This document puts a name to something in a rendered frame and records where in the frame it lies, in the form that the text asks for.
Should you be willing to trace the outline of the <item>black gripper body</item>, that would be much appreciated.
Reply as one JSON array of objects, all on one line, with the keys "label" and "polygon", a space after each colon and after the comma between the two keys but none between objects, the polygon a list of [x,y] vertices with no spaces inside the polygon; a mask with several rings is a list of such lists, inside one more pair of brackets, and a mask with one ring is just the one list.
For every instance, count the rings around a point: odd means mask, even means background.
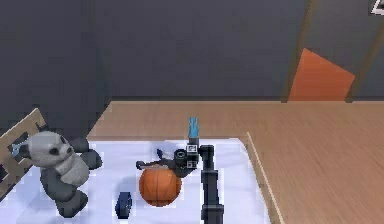
[{"label": "black gripper body", "polygon": [[198,162],[199,154],[196,151],[177,149],[174,152],[172,171],[177,177],[184,178],[197,168]]}]

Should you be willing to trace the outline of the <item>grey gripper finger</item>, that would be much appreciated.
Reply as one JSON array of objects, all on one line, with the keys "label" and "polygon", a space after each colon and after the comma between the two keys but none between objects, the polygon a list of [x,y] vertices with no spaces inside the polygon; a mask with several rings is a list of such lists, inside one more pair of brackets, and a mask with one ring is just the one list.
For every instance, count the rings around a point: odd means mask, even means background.
[{"label": "grey gripper finger", "polygon": [[157,154],[159,161],[161,163],[173,163],[174,162],[174,158],[168,152],[164,152],[161,149],[157,149],[156,154]]},{"label": "grey gripper finger", "polygon": [[136,168],[139,170],[143,170],[146,168],[153,168],[153,167],[174,169],[175,163],[171,160],[158,160],[158,161],[152,161],[152,162],[137,161],[136,162]]}]

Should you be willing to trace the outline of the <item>orange basketball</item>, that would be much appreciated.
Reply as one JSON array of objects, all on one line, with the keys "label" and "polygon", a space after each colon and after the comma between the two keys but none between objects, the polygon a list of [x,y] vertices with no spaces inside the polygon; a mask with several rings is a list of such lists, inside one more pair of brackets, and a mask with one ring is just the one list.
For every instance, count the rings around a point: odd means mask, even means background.
[{"label": "orange basketball", "polygon": [[142,199],[151,206],[164,207],[176,200],[181,192],[182,180],[165,168],[145,169],[139,178]]}]

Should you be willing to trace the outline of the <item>light blue small object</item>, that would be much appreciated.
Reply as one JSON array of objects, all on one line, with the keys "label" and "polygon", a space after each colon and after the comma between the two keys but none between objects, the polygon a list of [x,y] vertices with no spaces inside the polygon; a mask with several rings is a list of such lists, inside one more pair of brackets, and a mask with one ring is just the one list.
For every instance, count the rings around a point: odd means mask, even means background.
[{"label": "light blue small object", "polygon": [[199,136],[198,119],[196,117],[189,118],[189,137],[197,138]]}]

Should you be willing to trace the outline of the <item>dark blue small object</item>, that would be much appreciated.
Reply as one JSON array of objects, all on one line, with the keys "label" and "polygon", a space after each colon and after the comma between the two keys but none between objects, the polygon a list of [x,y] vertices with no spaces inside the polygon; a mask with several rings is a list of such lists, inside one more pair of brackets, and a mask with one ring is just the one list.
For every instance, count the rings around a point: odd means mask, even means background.
[{"label": "dark blue small object", "polygon": [[120,192],[116,205],[115,212],[119,219],[128,219],[132,207],[132,197],[130,192]]}]

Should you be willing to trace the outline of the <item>white bed with wooden headboard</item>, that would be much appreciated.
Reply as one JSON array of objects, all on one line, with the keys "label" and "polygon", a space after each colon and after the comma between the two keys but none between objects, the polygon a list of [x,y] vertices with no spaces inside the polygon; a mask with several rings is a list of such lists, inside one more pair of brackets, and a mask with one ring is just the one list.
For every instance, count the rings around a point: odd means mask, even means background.
[{"label": "white bed with wooden headboard", "polygon": [[[91,147],[101,154],[104,164],[93,171],[81,187],[88,194],[89,202],[75,217],[61,217],[41,186],[39,169],[11,156],[11,144],[21,136],[34,133],[35,122],[43,122],[38,110],[0,135],[0,224],[203,224],[199,170],[182,180],[178,198],[168,206],[151,206],[139,193],[140,171],[135,162],[154,160],[158,148],[170,153],[185,146],[184,140],[93,141]],[[238,139],[203,139],[201,142],[215,146],[219,199],[225,206],[224,224],[271,224],[258,175],[248,156],[251,148]],[[119,219],[115,212],[120,192],[131,193],[128,219]]]}]

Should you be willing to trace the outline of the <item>grey and white panda plush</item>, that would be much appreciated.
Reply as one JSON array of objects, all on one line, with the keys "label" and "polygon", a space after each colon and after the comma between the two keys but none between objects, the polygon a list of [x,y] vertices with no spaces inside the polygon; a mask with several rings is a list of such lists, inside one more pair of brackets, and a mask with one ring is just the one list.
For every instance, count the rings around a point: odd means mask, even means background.
[{"label": "grey and white panda plush", "polygon": [[22,158],[40,168],[40,182],[59,214],[72,218],[88,203],[88,196],[79,190],[87,182],[90,171],[102,166],[97,151],[84,139],[67,140],[52,131],[41,131],[17,146]]}]

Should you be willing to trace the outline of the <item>orange room door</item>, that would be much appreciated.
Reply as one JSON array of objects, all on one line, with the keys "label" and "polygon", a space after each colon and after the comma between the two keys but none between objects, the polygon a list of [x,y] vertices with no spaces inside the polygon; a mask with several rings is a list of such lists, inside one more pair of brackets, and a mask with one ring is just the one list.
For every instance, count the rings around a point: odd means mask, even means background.
[{"label": "orange room door", "polygon": [[343,101],[354,75],[304,48],[291,87],[290,101]]}]

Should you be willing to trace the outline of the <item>brown door frame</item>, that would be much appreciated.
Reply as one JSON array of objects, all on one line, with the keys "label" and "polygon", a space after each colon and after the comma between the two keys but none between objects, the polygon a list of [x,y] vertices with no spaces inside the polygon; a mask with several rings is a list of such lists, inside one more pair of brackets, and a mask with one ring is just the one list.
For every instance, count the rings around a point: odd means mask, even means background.
[{"label": "brown door frame", "polygon": [[384,16],[371,14],[376,0],[307,0],[296,49],[281,101],[289,102],[291,87],[304,48],[354,75],[341,102],[358,95],[380,48],[384,46]]}]

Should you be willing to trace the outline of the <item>white framed wall picture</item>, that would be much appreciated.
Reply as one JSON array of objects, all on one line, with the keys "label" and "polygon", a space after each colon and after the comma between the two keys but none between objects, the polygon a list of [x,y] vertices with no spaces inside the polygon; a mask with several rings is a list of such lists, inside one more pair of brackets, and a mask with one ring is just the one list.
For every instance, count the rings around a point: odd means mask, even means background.
[{"label": "white framed wall picture", "polygon": [[376,0],[372,9],[371,14],[384,16],[384,0]]}]

